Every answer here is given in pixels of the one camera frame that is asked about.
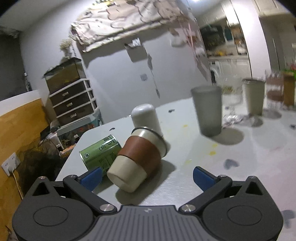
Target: white bottle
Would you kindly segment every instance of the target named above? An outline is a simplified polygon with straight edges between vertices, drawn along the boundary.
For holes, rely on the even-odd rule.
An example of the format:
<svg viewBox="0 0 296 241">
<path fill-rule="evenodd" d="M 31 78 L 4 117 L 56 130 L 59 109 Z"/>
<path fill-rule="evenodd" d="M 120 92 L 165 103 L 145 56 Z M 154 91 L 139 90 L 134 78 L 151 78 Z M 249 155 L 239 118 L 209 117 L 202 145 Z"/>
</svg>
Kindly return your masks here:
<svg viewBox="0 0 296 241">
<path fill-rule="evenodd" d="M 163 136 L 156 114 L 156 110 L 151 104 L 141 104 L 133 109 L 131 118 L 135 127 L 146 126 L 153 129 L 160 136 Z"/>
</svg>

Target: white table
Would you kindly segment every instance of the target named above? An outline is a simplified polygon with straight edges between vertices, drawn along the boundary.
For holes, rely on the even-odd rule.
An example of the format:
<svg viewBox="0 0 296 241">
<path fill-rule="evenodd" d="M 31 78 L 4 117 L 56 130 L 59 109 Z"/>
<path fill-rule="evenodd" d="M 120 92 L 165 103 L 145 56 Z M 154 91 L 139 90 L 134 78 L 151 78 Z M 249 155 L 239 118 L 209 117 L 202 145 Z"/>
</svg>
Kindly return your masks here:
<svg viewBox="0 0 296 241">
<path fill-rule="evenodd" d="M 246 113 L 246 109 L 242 105 L 237 112 Z M 263 125 L 259 127 L 235 125 L 225 128 L 216 141 L 200 134 L 192 99 L 160 106 L 157 114 L 164 137 L 171 144 L 170 151 L 163 158 L 162 170 L 132 194 L 119 190 L 107 177 L 94 193 L 117 208 L 121 204 L 174 204 L 179 208 L 202 193 L 192 179 L 195 166 L 214 175 L 226 174 L 233 180 L 245 180 L 255 175 L 281 211 L 291 210 L 286 213 L 292 219 L 285 223 L 278 240 L 296 240 L 296 219 L 293 218 L 296 212 L 296 130 L 289 127 L 296 124 L 295 112 L 281 111 L 282 117 L 275 119 L 262 117 Z M 131 117 L 127 117 L 84 133 L 57 180 L 87 171 L 79 156 L 80 150 L 109 134 L 113 134 L 123 146 L 133 128 Z M 235 160 L 239 166 L 225 167 L 226 159 Z"/>
</svg>

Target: fish tank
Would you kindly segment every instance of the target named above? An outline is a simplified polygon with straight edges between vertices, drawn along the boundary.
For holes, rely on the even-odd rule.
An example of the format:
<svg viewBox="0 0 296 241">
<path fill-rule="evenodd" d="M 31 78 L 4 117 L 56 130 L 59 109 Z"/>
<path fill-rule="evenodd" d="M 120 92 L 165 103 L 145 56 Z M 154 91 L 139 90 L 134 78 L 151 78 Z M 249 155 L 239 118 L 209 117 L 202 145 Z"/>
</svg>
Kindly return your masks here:
<svg viewBox="0 0 296 241">
<path fill-rule="evenodd" d="M 53 94 L 67 85 L 86 78 L 81 59 L 71 58 L 44 74 L 49 93 Z"/>
</svg>

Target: gray cup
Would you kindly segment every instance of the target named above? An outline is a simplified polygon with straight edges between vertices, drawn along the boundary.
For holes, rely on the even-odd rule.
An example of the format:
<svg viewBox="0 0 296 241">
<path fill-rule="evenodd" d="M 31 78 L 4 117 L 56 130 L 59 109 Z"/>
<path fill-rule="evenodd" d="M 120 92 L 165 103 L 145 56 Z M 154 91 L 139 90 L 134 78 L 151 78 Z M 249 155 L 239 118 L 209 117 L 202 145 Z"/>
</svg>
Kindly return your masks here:
<svg viewBox="0 0 296 241">
<path fill-rule="evenodd" d="M 244 79 L 243 90 L 246 95 L 248 112 L 252 115 L 262 115 L 265 82 L 255 79 Z"/>
<path fill-rule="evenodd" d="M 200 132 L 212 137 L 221 133 L 222 89 L 219 86 L 201 86 L 191 90 L 200 126 Z"/>
</svg>

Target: heart-shaped mark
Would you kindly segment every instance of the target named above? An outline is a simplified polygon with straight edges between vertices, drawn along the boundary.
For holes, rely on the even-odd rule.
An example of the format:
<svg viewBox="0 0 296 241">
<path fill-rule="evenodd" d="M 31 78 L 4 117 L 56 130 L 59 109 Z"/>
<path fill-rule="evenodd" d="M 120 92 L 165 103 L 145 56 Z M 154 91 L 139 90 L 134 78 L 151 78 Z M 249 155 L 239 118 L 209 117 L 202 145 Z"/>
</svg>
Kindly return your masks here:
<svg viewBox="0 0 296 241">
<path fill-rule="evenodd" d="M 226 159 L 224 162 L 224 168 L 229 170 L 232 167 L 239 167 L 239 163 L 232 159 Z"/>
<path fill-rule="evenodd" d="M 281 214 L 282 214 L 283 219 L 284 219 L 285 228 L 287 228 L 287 229 L 291 228 L 290 219 L 295 218 L 295 212 L 293 210 L 284 210 L 284 211 L 281 211 Z"/>
</svg>

